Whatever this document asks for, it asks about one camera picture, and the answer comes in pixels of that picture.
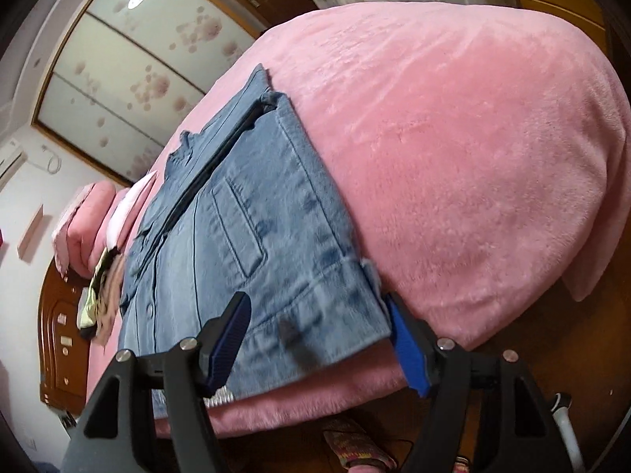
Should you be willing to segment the floral sliding wardrobe doors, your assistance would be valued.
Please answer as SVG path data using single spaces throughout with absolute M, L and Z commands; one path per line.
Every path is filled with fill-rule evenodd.
M 220 0 L 89 0 L 54 54 L 33 123 L 135 182 L 258 34 Z

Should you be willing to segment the pink folded quilt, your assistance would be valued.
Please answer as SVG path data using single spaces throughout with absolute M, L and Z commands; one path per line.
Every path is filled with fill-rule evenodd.
M 84 279 L 93 276 L 106 248 L 109 220 L 126 193 L 127 189 L 119 190 L 109 181 L 92 182 L 78 190 L 51 234 L 54 265 L 61 277 L 71 270 Z

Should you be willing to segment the white wall air conditioner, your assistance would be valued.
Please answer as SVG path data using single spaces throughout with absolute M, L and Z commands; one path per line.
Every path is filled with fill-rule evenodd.
M 0 189 L 9 182 L 17 170 L 26 162 L 27 153 L 16 139 L 9 139 L 0 149 Z

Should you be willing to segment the blue denim jacket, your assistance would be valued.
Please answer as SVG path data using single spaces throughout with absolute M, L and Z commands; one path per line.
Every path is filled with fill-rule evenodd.
M 226 382 L 241 400 L 387 339 L 379 290 L 290 99 L 257 66 L 167 159 L 126 254 L 119 344 L 167 351 L 243 292 L 251 320 Z

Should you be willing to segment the colourful slipper on floor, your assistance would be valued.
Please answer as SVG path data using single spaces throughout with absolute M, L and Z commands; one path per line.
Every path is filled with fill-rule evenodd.
M 395 472 L 397 461 L 348 419 L 332 419 L 323 425 L 323 436 L 345 471 Z

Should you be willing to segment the beige folded garment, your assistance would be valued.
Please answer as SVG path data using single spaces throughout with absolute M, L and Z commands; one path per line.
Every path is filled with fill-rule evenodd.
M 96 311 L 96 334 L 93 342 L 105 347 L 110 339 L 114 321 L 119 312 L 122 292 L 125 256 L 118 254 L 105 276 L 105 283 L 99 291 Z

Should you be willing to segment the pink fleece bed blanket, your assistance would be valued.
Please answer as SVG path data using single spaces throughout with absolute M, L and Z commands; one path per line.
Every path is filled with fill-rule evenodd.
M 196 134 L 262 66 L 288 96 L 382 292 L 474 348 L 550 286 L 595 288 L 630 211 L 630 105 L 589 37 L 501 6 L 355 3 L 281 24 L 190 110 L 154 164 L 164 181 Z M 338 413 L 404 386 L 388 338 L 285 387 L 231 400 L 223 437 Z

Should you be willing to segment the white pink pillow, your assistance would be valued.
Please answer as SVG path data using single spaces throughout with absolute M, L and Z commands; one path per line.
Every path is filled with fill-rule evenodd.
M 147 200 L 155 183 L 156 172 L 151 171 L 139 179 L 120 200 L 118 206 L 108 222 L 106 232 L 106 247 L 108 250 L 123 249 L 123 244 L 131 233 L 140 209 Z

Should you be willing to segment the light green folded garment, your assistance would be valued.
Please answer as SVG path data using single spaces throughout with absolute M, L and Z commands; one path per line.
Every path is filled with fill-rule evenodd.
M 99 292 L 101 291 L 103 278 L 107 275 L 113 257 L 113 249 L 105 249 L 98 259 L 93 277 L 84 290 L 84 295 L 79 301 L 76 325 L 79 330 L 89 329 L 97 324 Z

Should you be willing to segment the brown wooden headboard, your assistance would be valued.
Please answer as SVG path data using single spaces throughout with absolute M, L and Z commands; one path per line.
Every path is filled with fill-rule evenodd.
M 90 344 L 76 325 L 82 290 L 88 285 L 73 270 L 62 277 L 54 261 L 39 294 L 39 397 L 51 409 L 78 415 L 84 408 Z

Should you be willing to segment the beige wall shelf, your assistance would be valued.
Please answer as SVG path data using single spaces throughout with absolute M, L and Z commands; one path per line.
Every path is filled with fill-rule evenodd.
M 43 215 L 44 205 L 39 204 L 39 206 L 36 208 L 36 211 L 34 211 L 33 215 L 31 216 L 28 225 L 24 229 L 24 233 L 22 234 L 21 239 L 19 239 L 18 241 L 16 252 L 19 259 L 24 259 L 24 257 L 26 256 L 29 244 L 32 241 L 37 228 L 39 227 L 39 223 L 41 223 L 42 221 Z

